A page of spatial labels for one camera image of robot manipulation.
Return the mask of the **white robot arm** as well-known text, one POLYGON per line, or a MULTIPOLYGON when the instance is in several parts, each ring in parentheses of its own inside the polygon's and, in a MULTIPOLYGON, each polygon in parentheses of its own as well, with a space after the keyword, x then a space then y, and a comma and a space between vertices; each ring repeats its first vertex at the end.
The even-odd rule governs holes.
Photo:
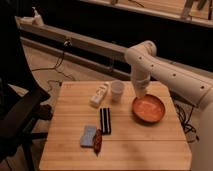
POLYGON ((202 111, 199 141, 193 150, 191 171, 213 171, 213 79, 161 61, 156 54, 157 47, 152 41, 144 41, 125 51, 135 94, 143 97, 153 77, 198 107, 202 111))

